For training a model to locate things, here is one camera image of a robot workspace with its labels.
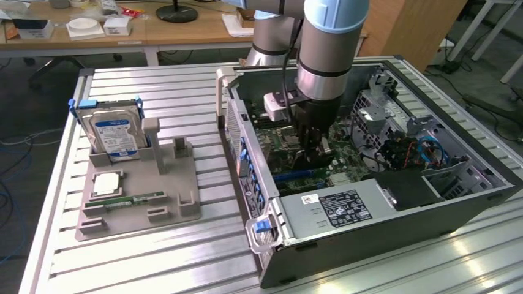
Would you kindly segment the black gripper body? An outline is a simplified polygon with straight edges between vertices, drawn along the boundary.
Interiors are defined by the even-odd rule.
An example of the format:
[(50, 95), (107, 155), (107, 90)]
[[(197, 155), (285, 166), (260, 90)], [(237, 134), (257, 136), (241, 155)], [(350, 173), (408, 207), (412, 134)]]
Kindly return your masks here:
[(296, 104), (293, 124), (305, 162), (329, 162), (333, 158), (326, 145), (338, 108), (340, 97), (330, 100), (308, 99)]

